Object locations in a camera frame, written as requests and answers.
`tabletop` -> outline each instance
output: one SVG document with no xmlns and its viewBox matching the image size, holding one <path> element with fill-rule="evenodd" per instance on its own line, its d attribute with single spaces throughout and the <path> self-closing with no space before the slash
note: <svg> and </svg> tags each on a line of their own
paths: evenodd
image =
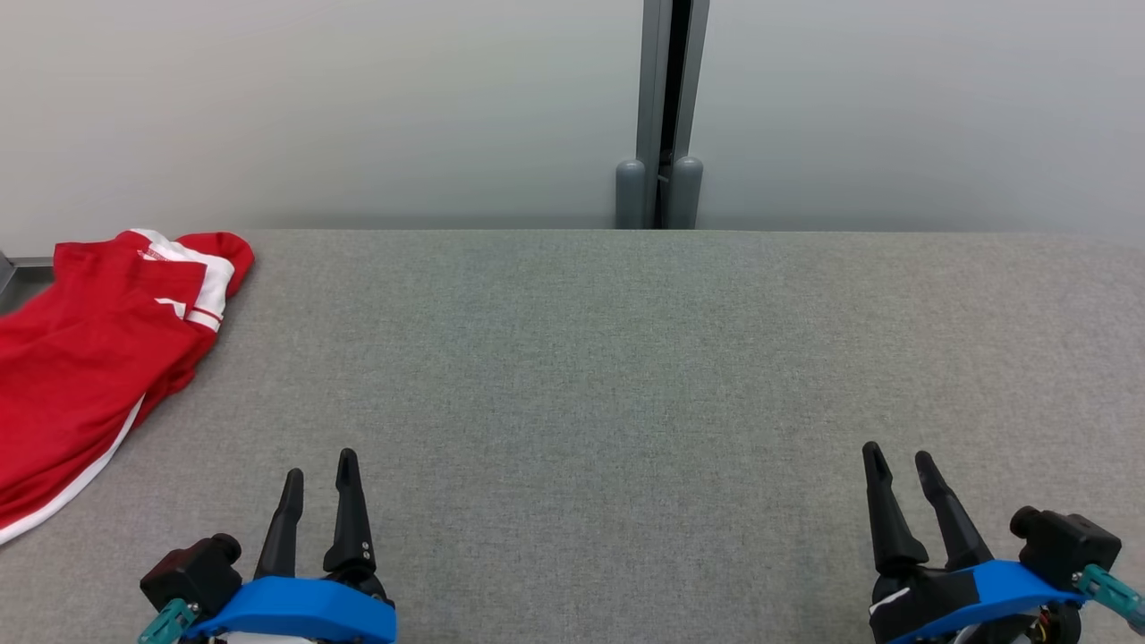
<svg viewBox="0 0 1145 644">
<path fill-rule="evenodd" d="M 1059 236 L 251 231 L 195 382 L 0 547 L 10 642 L 131 642 L 139 579 L 291 468 L 300 575 L 354 448 L 400 641 L 871 642 L 861 447 L 942 560 L 926 449 L 990 549 L 1022 505 L 1145 584 L 1145 253 Z M 1132 642 L 1088 608 L 1088 642 Z"/>
</svg>

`white wall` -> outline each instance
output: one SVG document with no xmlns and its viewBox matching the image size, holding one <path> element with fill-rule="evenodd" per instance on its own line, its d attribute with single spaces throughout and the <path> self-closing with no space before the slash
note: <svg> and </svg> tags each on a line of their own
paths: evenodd
<svg viewBox="0 0 1145 644">
<path fill-rule="evenodd" d="M 7 0 L 0 249 L 133 226 L 602 226 L 641 0 Z"/>
<path fill-rule="evenodd" d="M 1145 2 L 711 0 L 697 226 L 1145 244 Z"/>
</svg>

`gray rounded bracket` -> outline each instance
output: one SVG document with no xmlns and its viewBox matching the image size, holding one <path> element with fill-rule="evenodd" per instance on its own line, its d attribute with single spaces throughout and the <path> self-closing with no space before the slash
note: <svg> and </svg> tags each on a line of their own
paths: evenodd
<svg viewBox="0 0 1145 644">
<path fill-rule="evenodd" d="M 696 211 L 700 209 L 700 182 L 704 178 L 704 164 L 696 157 L 684 157 L 672 164 L 672 176 L 668 189 L 668 209 L 664 212 L 664 228 L 690 230 L 696 227 Z"/>
<path fill-rule="evenodd" d="M 645 167 L 637 159 L 616 166 L 616 227 L 645 228 Z"/>
</svg>

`blue plastic part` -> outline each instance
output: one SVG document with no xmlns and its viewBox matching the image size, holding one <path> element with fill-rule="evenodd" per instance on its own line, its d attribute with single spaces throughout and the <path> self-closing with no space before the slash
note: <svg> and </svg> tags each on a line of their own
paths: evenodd
<svg viewBox="0 0 1145 644">
<path fill-rule="evenodd" d="M 174 644 L 183 636 L 195 618 L 195 611 L 191 611 L 187 602 L 172 599 L 151 620 L 151 623 L 147 625 L 136 642 L 139 644 Z"/>
<path fill-rule="evenodd" d="M 1145 603 L 1129 584 L 1101 566 L 1090 564 L 1082 571 L 1077 588 L 1090 599 L 1124 618 L 1134 633 L 1145 636 Z"/>
<path fill-rule="evenodd" d="M 222 633 L 390 644 L 397 639 L 397 613 L 388 604 L 333 581 L 264 576 L 239 588 L 221 613 L 196 623 L 187 636 Z"/>
<path fill-rule="evenodd" d="M 974 575 L 977 604 L 963 606 L 887 644 L 914 644 L 918 638 L 930 639 L 976 623 L 1025 613 L 1050 602 L 1075 602 L 1082 605 L 1087 599 L 1084 595 L 1053 588 L 1018 561 L 995 559 L 966 570 Z"/>
</svg>

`gray fabric surface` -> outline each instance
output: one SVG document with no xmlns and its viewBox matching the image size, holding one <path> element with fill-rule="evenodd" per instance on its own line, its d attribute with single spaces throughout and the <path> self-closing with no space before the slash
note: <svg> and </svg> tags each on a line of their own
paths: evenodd
<svg viewBox="0 0 1145 644">
<path fill-rule="evenodd" d="M 5 642 L 129 642 L 139 578 L 363 468 L 403 643 L 867 643 L 860 447 L 945 553 L 929 449 L 995 555 L 1080 511 L 1145 586 L 1145 253 L 1066 237 L 258 231 L 198 378 L 0 548 Z M 1132 642 L 1104 610 L 1087 642 Z"/>
</svg>

